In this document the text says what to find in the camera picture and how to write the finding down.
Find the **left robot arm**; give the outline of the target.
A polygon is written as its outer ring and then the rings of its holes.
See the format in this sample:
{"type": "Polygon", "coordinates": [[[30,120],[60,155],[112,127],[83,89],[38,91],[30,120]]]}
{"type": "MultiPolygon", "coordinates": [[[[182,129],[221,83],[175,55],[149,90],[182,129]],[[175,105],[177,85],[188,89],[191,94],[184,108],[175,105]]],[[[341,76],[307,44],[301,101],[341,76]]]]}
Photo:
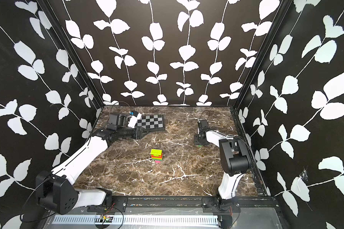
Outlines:
{"type": "Polygon", "coordinates": [[[45,209],[65,215],[72,209],[86,206],[112,207],[112,193],[104,189],[75,189],[79,175],[101,153],[119,139],[142,139],[149,131],[143,127],[122,127],[119,130],[100,128],[70,158],[52,171],[36,177],[35,198],[45,209]]]}

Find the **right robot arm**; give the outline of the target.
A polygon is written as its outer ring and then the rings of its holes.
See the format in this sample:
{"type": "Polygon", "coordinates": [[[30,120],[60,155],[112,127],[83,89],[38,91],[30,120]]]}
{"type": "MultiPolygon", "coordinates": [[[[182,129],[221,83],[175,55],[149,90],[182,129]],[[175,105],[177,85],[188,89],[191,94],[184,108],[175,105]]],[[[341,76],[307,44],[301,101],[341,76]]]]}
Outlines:
{"type": "Polygon", "coordinates": [[[224,174],[218,187],[218,194],[221,199],[234,198],[240,180],[252,167],[246,142],[237,135],[228,135],[211,129],[208,121],[201,119],[197,122],[197,134],[194,135],[194,144],[204,147],[217,146],[219,148],[221,167],[224,174]]]}

